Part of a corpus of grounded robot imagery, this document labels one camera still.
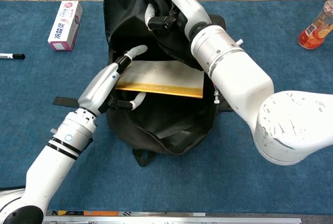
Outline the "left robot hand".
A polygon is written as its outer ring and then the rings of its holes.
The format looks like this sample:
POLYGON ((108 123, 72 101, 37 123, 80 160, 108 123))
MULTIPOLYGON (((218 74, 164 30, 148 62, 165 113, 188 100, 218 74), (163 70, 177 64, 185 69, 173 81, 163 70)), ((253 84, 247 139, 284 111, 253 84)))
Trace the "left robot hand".
POLYGON ((96 117, 100 116, 102 114, 100 108, 118 82, 120 76, 136 56, 143 54, 147 50, 148 47, 146 45, 136 46, 118 57, 115 62, 103 68, 95 75, 79 97, 79 107, 88 110, 96 117))

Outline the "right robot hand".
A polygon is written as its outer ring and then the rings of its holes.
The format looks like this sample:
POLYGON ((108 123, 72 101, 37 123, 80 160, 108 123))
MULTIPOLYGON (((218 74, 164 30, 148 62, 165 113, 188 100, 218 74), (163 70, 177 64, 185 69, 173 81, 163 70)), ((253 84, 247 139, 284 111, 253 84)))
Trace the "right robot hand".
POLYGON ((212 23, 209 15, 197 0, 171 0, 171 2, 186 18, 184 33, 189 41, 198 27, 212 23))

